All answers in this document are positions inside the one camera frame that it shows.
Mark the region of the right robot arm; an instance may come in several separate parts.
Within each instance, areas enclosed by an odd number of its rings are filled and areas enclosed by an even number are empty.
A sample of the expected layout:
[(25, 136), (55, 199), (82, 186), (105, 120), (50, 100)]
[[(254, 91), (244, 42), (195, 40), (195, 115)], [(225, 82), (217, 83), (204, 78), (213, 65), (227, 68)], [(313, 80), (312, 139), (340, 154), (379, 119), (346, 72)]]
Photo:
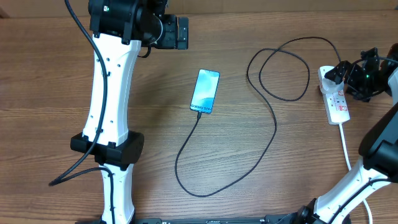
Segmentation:
[(368, 102), (387, 93), (392, 108), (368, 131), (358, 148), (359, 158), (349, 172), (326, 194), (313, 199), (279, 223), (350, 223), (349, 213), (376, 190), (397, 182), (397, 45), (386, 57), (376, 48), (361, 52), (353, 63), (318, 70), (320, 90), (330, 124), (341, 126), (345, 117), (333, 120), (334, 112), (346, 112), (344, 95)]

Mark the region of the blue screen smartphone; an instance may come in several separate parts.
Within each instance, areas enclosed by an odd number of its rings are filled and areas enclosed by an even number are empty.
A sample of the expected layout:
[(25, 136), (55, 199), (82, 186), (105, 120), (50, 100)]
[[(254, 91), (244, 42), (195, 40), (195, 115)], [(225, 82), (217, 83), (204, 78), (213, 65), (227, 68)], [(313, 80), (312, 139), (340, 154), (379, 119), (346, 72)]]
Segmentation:
[(205, 69), (199, 70), (190, 103), (192, 111), (206, 114), (212, 113), (219, 80), (219, 72)]

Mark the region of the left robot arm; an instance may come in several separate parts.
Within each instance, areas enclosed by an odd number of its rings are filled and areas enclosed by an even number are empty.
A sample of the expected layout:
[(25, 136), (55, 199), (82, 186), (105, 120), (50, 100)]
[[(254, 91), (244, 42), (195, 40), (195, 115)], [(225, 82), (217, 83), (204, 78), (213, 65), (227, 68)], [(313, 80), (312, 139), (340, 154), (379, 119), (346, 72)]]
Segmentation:
[(141, 48), (188, 49), (187, 17), (166, 14), (167, 1), (89, 1), (89, 41), (95, 51), (90, 110), (70, 147), (92, 155), (101, 171), (104, 210), (99, 223), (134, 223), (132, 170), (144, 135), (129, 130), (132, 75)]

